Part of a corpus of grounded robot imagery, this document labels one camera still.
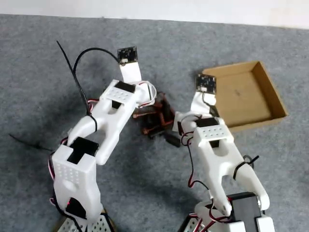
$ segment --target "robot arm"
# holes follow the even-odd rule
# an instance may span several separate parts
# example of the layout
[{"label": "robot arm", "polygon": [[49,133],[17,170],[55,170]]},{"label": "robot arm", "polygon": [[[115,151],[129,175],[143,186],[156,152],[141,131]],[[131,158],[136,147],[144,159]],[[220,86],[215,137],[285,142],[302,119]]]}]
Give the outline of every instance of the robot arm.
[{"label": "robot arm", "polygon": [[[174,131],[182,133],[182,139],[190,137],[190,146],[198,152],[205,170],[212,204],[207,208],[206,203],[200,203],[195,207],[195,212],[205,225],[217,217],[229,218],[229,223],[212,226],[208,230],[211,232],[274,232],[272,219],[261,213],[269,208],[269,197],[264,187],[252,167],[244,162],[223,119],[211,114],[216,103],[215,88],[211,88],[213,82],[215,84],[214,77],[197,77],[200,85],[197,86],[191,110],[185,114],[176,112],[173,127]],[[222,177],[225,175],[233,177],[248,193],[227,196],[222,187]],[[211,205],[214,208],[213,218],[210,216]]]},{"label": "robot arm", "polygon": [[[136,48],[122,50],[137,57]],[[103,210],[96,165],[106,163],[134,109],[153,104],[156,96],[155,87],[141,80],[137,59],[130,60],[132,54],[126,58],[122,50],[118,56],[125,82],[110,83],[91,110],[91,116],[80,119],[69,131],[66,144],[60,145],[52,156],[56,202],[62,211],[88,228],[97,222]],[[85,138],[97,130],[105,132],[100,145]]]}]

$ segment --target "white plastic bracket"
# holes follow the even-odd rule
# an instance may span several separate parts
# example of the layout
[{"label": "white plastic bracket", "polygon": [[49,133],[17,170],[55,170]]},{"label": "white plastic bracket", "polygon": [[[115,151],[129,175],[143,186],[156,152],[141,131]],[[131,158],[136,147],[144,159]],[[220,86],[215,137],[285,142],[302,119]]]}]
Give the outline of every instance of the white plastic bracket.
[{"label": "white plastic bracket", "polygon": [[75,198],[86,211],[89,222],[96,222],[103,206],[96,181],[96,159],[84,154],[77,164],[67,161],[73,148],[60,145],[52,156],[55,171],[54,189],[59,207],[65,211]]},{"label": "white plastic bracket", "polygon": [[[220,140],[218,148],[211,147],[209,141],[214,140]],[[234,137],[228,127],[221,124],[196,128],[192,141],[205,168],[206,183],[213,196],[214,205],[223,215],[229,216],[232,206],[222,187],[222,177],[233,176],[235,168],[244,162],[234,144]],[[238,169],[236,180],[259,197],[261,210],[269,208],[269,197],[250,165],[245,164]]]},{"label": "white plastic bracket", "polygon": [[[119,81],[113,80],[99,102],[92,110],[92,117],[97,122],[98,130],[105,131],[105,140],[96,152],[98,165],[104,165],[119,141],[119,135],[123,127],[131,117],[138,103],[149,95],[141,87],[136,86],[135,92],[131,93],[115,87]],[[112,101],[121,103],[118,109],[112,108]],[[83,117],[69,132],[68,145],[71,145],[77,137],[85,138],[95,132],[95,123],[89,116]]]},{"label": "white plastic bracket", "polygon": [[119,67],[124,82],[132,83],[141,81],[141,73],[138,62],[126,63],[125,65],[120,64]]},{"label": "white plastic bracket", "polygon": [[274,222],[271,217],[258,217],[256,224],[259,232],[275,232]]}]

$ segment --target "white wall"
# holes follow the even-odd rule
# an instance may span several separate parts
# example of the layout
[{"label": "white wall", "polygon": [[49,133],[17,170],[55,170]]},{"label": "white wall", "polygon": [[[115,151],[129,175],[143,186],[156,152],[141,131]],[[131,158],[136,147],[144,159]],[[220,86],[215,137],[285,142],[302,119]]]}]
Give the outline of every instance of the white wall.
[{"label": "white wall", "polygon": [[0,14],[163,19],[309,29],[309,0],[0,0]]}]

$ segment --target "small circuit board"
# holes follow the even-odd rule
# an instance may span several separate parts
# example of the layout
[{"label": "small circuit board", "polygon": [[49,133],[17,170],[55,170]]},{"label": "small circuit board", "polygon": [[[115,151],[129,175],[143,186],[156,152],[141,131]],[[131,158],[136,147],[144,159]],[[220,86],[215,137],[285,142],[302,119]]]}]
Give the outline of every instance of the small circuit board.
[{"label": "small circuit board", "polygon": [[118,59],[123,64],[137,62],[137,48],[127,47],[118,49]]},{"label": "small circuit board", "polygon": [[196,77],[196,90],[203,93],[216,94],[216,77],[198,74]]}]

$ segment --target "cardboard tray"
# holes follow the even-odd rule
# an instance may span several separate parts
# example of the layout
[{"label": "cardboard tray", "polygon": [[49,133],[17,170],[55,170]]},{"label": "cardboard tray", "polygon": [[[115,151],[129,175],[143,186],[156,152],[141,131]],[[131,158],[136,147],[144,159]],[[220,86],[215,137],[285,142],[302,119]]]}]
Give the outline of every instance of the cardboard tray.
[{"label": "cardboard tray", "polygon": [[216,107],[231,131],[277,123],[288,115],[260,61],[209,68],[203,73],[217,78]]}]

